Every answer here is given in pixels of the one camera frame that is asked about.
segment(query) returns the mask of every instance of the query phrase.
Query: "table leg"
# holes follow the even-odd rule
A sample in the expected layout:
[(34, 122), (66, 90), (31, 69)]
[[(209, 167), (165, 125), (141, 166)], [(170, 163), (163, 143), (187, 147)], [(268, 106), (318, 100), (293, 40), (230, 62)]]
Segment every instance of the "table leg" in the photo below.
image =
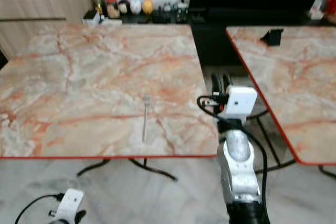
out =
[(83, 175), (84, 173), (86, 173), (90, 170), (93, 170), (93, 169), (99, 168), (101, 166), (104, 166), (105, 164), (107, 164), (110, 161), (111, 161), (110, 159), (103, 159), (102, 162), (99, 162), (99, 163), (94, 164), (94, 165), (90, 165), (90, 166), (84, 168), (83, 170), (81, 170), (79, 173), (77, 173), (77, 177), (80, 177), (81, 175)]
[(142, 169), (145, 169), (145, 170), (148, 170), (149, 172), (153, 172), (153, 173), (158, 173), (158, 174), (161, 174), (163, 176), (166, 176), (174, 181), (177, 181), (178, 178), (171, 175), (170, 173), (168, 172), (165, 172), (164, 170), (159, 170), (159, 169), (156, 169), (156, 168), (152, 168), (152, 167), (149, 167), (147, 166), (147, 158), (145, 158), (143, 160), (143, 164), (141, 164), (140, 162), (134, 160), (134, 159), (129, 159), (134, 165), (136, 165), (137, 167), (140, 167)]
[(275, 151), (275, 149), (274, 149), (274, 147), (273, 147), (273, 145), (271, 143), (271, 140), (269, 139), (269, 137), (268, 137), (268, 135), (266, 133), (266, 130), (265, 130), (263, 124), (261, 123), (259, 117), (257, 117), (257, 123), (258, 123), (259, 128), (260, 128), (260, 130), (261, 130), (261, 132), (262, 132), (262, 134), (263, 134), (263, 136), (264, 136), (264, 138), (265, 138), (265, 140), (267, 142), (268, 147), (270, 148), (270, 150), (272, 152), (274, 160), (277, 162), (278, 165), (280, 165), (279, 157), (278, 157), (278, 155), (277, 155), (277, 153), (276, 153), (276, 151)]
[[(161, 174), (163, 176), (166, 176), (174, 181), (177, 181), (178, 178), (171, 175), (170, 173), (168, 172), (165, 172), (164, 170), (159, 170), (159, 169), (156, 169), (156, 168), (152, 168), (152, 167), (149, 167), (147, 166), (147, 158), (145, 158), (143, 160), (143, 164), (139, 163), (138, 161), (134, 160), (134, 159), (129, 159), (134, 165), (136, 165), (137, 167), (140, 167), (142, 169), (145, 169), (145, 170), (148, 170), (150, 172), (153, 172), (153, 173), (158, 173), (158, 174)], [(80, 177), (81, 175), (83, 175), (84, 173), (90, 171), (90, 170), (93, 170), (93, 169), (96, 169), (96, 168), (99, 168), (101, 166), (104, 166), (106, 165), (108, 162), (110, 162), (111, 160), (110, 159), (103, 159), (102, 162), (99, 162), (97, 164), (94, 164), (94, 165), (90, 165), (86, 168), (84, 168), (83, 170), (81, 170), (80, 172), (77, 173), (77, 177)]]
[[(284, 163), (281, 163), (281, 162), (280, 162), (279, 157), (278, 157), (278, 155), (277, 155), (277, 153), (276, 153), (276, 151), (275, 151), (275, 149), (274, 149), (274, 147), (273, 147), (273, 145), (272, 145), (272, 143), (271, 143), (271, 140), (269, 139), (269, 137), (268, 137), (268, 135), (267, 135), (267, 132), (266, 132), (266, 130), (265, 130), (263, 124), (262, 124), (261, 121), (260, 121), (260, 117), (263, 116), (263, 115), (265, 115), (265, 114), (267, 114), (267, 113), (268, 113), (268, 111), (264, 111), (264, 112), (261, 112), (261, 113), (259, 113), (259, 114), (257, 114), (257, 115), (254, 115), (254, 116), (252, 116), (252, 117), (250, 117), (250, 118), (248, 118), (248, 119), (256, 119), (256, 120), (257, 120), (257, 123), (258, 123), (258, 125), (259, 125), (259, 128), (260, 128), (260, 130), (261, 130), (261, 132), (262, 132), (262, 134), (263, 134), (263, 136), (264, 136), (264, 138), (265, 138), (265, 140), (266, 140), (266, 142), (267, 142), (267, 145), (268, 145), (268, 147), (270, 148), (270, 150), (271, 150), (271, 152), (272, 152), (272, 155), (273, 155), (275, 161), (277, 162), (277, 165), (276, 165), (276, 166), (272, 166), (272, 167), (268, 167), (268, 168), (267, 168), (267, 171), (268, 171), (268, 172), (271, 172), (272, 170), (282, 169), (282, 168), (285, 168), (285, 167), (290, 166), (290, 165), (292, 165), (292, 164), (295, 164), (296, 161), (295, 161), (294, 159), (292, 159), (292, 160), (287, 161), (287, 162), (284, 162)], [(256, 170), (255, 173), (256, 173), (256, 174), (261, 174), (262, 171), (263, 171), (262, 169), (260, 169), (260, 170)]]
[(336, 174), (324, 170), (323, 165), (319, 165), (319, 170), (320, 170), (321, 173), (323, 173), (323, 174), (325, 174), (325, 175), (327, 175), (327, 176), (329, 176), (333, 179), (336, 179)]

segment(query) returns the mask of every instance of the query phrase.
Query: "marble floor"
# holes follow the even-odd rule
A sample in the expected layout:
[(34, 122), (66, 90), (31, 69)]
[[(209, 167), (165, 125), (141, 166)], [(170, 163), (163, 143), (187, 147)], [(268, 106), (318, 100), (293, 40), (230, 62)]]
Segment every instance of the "marble floor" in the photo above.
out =
[[(235, 84), (252, 85), (243, 71), (204, 68), (208, 89), (211, 89), (209, 75), (213, 71), (231, 72)], [(255, 112), (263, 109), (258, 99)], [(264, 116), (262, 122), (279, 157), (283, 161), (291, 159), (271, 118)], [(265, 143), (256, 122), (248, 122), (246, 127)], [(269, 165), (274, 165), (268, 149), (267, 153)], [(228, 223), (215, 158), (148, 161), (148, 165), (178, 176), (177, 183), (139, 169), (126, 159), (113, 160), (76, 177), (76, 172), (98, 161), (0, 160), (0, 224), (14, 223), (18, 213), (33, 199), (69, 187), (85, 191), (81, 208), (87, 211), (87, 216), (81, 224)], [(257, 151), (255, 167), (261, 168), (261, 164), (261, 154)], [(336, 172), (335, 167), (327, 169)], [(267, 204), (274, 224), (336, 224), (336, 180), (322, 175), (316, 167), (292, 165), (269, 174)], [(48, 212), (57, 206), (53, 199), (40, 201), (26, 211), (21, 223), (48, 223)]]

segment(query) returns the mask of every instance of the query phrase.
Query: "cabinet door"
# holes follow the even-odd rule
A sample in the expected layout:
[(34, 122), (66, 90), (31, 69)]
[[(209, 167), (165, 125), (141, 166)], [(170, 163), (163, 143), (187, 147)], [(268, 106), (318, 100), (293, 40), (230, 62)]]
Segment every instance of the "cabinet door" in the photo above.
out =
[(0, 47), (7, 60), (16, 57), (42, 27), (65, 23), (65, 20), (35, 20), (0, 22)]
[(65, 18), (62, 0), (0, 0), (1, 19)]

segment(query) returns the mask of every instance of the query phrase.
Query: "marble table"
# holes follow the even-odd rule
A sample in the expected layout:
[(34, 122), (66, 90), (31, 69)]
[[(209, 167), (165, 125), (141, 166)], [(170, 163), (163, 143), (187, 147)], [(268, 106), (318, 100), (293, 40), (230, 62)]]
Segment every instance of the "marble table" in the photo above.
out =
[(216, 126), (196, 105), (203, 93), (188, 26), (46, 27), (0, 71), (0, 154), (215, 156)]
[(268, 47), (271, 28), (226, 32), (296, 160), (336, 165), (336, 28), (285, 27)]

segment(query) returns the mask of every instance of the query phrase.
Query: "wooden cabinet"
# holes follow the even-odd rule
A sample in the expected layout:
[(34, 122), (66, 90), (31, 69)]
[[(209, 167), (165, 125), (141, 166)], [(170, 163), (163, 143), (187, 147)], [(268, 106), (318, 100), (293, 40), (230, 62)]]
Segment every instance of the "wooden cabinet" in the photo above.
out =
[(43, 26), (80, 23), (91, 0), (0, 0), (0, 47), (14, 58)]

